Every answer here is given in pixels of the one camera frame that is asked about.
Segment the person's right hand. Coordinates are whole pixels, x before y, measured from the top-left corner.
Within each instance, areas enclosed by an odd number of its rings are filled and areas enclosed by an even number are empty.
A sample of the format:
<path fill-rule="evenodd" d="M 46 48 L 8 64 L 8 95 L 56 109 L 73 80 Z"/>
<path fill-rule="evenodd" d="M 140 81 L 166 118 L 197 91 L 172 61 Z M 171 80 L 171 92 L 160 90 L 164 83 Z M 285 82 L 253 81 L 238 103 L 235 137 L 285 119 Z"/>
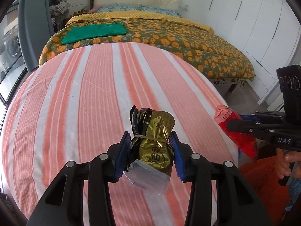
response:
<path fill-rule="evenodd" d="M 288 151 L 284 153 L 283 149 L 276 149 L 277 155 L 275 157 L 275 170 L 279 179 L 284 176 L 290 176 L 290 164 L 301 161 L 301 152 Z"/>

